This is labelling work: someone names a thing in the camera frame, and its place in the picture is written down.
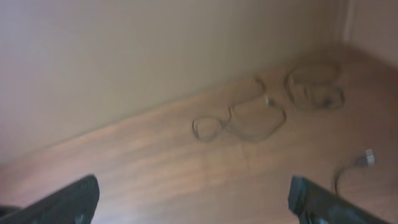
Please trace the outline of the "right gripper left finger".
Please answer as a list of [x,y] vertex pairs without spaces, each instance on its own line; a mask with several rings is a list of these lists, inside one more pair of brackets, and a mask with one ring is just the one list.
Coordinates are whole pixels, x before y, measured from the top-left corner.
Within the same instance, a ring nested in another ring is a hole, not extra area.
[[1,224],[91,224],[100,188],[87,175],[25,208],[1,206]]

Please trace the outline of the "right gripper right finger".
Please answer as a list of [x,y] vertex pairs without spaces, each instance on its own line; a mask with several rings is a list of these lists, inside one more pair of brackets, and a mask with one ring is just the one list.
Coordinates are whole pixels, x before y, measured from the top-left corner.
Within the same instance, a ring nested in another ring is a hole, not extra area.
[[311,180],[296,175],[291,180],[288,204],[300,224],[387,224]]

